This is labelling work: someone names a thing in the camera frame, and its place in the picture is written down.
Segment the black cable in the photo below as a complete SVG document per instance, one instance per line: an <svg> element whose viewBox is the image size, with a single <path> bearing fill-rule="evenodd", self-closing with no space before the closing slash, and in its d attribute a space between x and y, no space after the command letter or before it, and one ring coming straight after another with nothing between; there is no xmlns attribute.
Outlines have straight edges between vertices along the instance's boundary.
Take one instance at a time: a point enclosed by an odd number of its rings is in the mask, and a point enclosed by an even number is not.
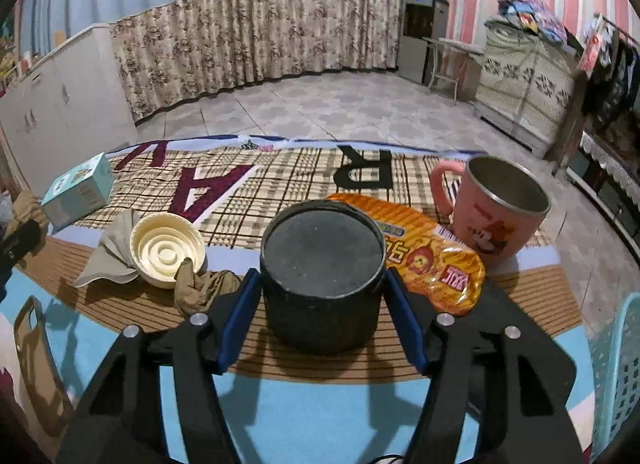
<svg viewBox="0 0 640 464"><path fill-rule="evenodd" d="M393 459L393 460L385 464L394 464L395 462L398 462L403 458L404 458L404 455L398 455L397 453L389 453L388 455L383 455L382 457L376 457L375 459L369 461L368 464L378 464L378 462L382 462L383 460L386 460L386 459Z"/></svg>

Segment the white cabinet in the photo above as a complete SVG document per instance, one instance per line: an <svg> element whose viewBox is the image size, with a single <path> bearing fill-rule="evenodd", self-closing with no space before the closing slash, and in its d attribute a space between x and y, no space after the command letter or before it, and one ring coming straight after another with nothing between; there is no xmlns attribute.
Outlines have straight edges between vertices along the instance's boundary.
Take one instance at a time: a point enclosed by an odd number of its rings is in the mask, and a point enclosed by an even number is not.
<svg viewBox="0 0 640 464"><path fill-rule="evenodd" d="M39 196L88 158L135 144L108 26L89 27L40 60L0 98L0 124L12 173Z"/></svg>

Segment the tiled floor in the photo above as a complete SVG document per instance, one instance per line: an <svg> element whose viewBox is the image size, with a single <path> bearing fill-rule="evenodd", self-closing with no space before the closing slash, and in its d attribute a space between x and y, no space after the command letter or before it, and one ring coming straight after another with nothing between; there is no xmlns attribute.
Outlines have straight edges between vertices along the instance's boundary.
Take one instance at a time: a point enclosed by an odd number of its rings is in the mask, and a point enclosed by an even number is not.
<svg viewBox="0 0 640 464"><path fill-rule="evenodd" d="M479 149L529 170L553 200L543 227L556 241L590 335L600 332L640 281L617 234L551 166L489 124L469 104L430 94L392 73L340 72L265 82L203 97L138 126L139 140L242 132L307 139L382 140L435 149Z"/></svg>

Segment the light blue box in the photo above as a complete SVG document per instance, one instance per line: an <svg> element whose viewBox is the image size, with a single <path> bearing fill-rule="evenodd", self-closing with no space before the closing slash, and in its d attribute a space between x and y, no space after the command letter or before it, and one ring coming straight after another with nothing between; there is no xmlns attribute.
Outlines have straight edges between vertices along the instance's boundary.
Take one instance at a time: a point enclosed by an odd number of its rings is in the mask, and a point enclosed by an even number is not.
<svg viewBox="0 0 640 464"><path fill-rule="evenodd" d="M113 186L113 172L100 153L53 181L42 199L42 211L61 229L105 206Z"/></svg>

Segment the yellow plastic bowl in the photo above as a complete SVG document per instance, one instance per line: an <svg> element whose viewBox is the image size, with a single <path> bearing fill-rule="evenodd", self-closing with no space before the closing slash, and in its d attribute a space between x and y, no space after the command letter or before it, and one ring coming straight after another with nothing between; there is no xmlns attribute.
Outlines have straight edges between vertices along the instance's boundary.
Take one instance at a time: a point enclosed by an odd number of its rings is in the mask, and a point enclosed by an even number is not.
<svg viewBox="0 0 640 464"><path fill-rule="evenodd" d="M175 287L175 273L182 261L193 260L198 272L205 260L204 240L190 221L173 213L153 213L131 232L129 250L138 274L159 288Z"/></svg>

